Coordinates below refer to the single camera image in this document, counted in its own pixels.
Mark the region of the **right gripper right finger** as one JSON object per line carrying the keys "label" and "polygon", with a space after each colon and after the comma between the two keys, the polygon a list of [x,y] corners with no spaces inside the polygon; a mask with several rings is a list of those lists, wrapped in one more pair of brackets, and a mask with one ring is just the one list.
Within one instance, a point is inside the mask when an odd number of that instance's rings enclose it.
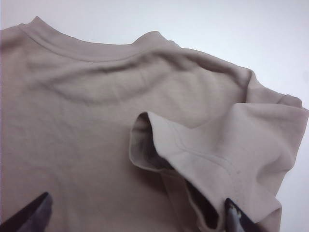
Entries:
{"label": "right gripper right finger", "polygon": [[225,231],[256,232],[257,225],[230,199],[225,200]]}

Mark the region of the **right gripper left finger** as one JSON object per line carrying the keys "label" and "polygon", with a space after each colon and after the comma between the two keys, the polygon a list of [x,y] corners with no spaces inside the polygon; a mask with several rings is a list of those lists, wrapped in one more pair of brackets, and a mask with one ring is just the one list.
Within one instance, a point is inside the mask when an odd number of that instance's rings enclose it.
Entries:
{"label": "right gripper left finger", "polygon": [[44,232],[52,215],[53,199],[42,193],[9,219],[1,223],[1,232]]}

